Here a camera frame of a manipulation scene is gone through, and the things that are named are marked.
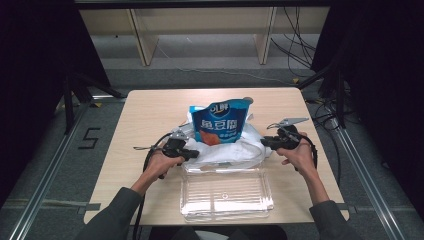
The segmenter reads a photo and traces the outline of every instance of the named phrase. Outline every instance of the blue snack bag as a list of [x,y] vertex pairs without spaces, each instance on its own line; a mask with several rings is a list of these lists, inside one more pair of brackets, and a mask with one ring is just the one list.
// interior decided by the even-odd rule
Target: blue snack bag
[[209,146],[221,143],[234,143],[243,131],[251,98],[230,99],[215,102],[198,110],[191,106],[194,136],[196,141]]

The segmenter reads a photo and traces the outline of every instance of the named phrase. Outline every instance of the tripod leg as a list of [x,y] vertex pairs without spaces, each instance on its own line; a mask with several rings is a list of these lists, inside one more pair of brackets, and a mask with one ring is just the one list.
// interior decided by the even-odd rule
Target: tripod leg
[[65,112],[66,112],[66,130],[65,134],[68,134],[74,125],[74,109],[72,104],[72,94],[71,94],[71,80],[70,77],[66,76],[63,81],[63,98],[65,100]]
[[113,90],[112,88],[106,87],[106,86],[94,81],[93,79],[86,76],[85,74],[74,73],[74,75],[77,79],[82,80],[87,84],[93,85],[94,87],[102,90],[105,93],[109,93],[110,95],[112,95],[116,98],[126,98],[127,97],[125,94],[122,94],[118,91]]
[[321,69],[319,72],[317,72],[314,75],[310,76],[305,81],[303,81],[299,85],[297,85],[297,88],[299,88],[300,90],[302,90],[305,87],[307,87],[307,86],[311,85],[312,83],[314,83],[316,80],[323,78],[324,75],[326,75],[327,72],[330,70],[330,66],[331,65],[328,65],[327,67]]
[[339,76],[337,78],[337,91],[336,91],[336,116],[339,122],[339,125],[342,128],[346,128],[344,122],[344,78],[343,74],[339,70]]

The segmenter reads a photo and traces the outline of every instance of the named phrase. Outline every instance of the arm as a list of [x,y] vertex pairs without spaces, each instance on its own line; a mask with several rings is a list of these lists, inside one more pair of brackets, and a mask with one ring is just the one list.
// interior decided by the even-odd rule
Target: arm
[[277,149],[279,155],[287,157],[283,165],[291,163],[305,179],[312,200],[310,212],[317,226],[320,239],[361,239],[343,218],[335,202],[328,197],[327,191],[315,169],[309,143],[302,139],[293,150]]
[[121,188],[110,205],[91,219],[76,239],[126,239],[131,219],[147,189],[160,175],[183,161],[182,157],[168,158],[156,151],[131,189]]

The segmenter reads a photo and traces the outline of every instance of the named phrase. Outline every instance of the clear plastic container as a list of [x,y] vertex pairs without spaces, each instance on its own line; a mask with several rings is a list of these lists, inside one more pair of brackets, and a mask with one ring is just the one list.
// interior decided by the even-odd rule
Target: clear plastic container
[[273,209],[268,178],[261,163],[197,167],[183,165],[181,213],[187,222],[267,217]]

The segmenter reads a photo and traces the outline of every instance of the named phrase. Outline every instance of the dark sleeve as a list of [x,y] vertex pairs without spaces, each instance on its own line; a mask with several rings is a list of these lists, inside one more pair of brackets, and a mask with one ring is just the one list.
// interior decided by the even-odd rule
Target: dark sleeve
[[362,239],[356,231],[347,224],[335,202],[322,202],[311,207],[309,211],[314,218],[321,240]]
[[76,239],[126,239],[131,218],[141,197],[128,188],[121,188],[110,205],[85,225]]

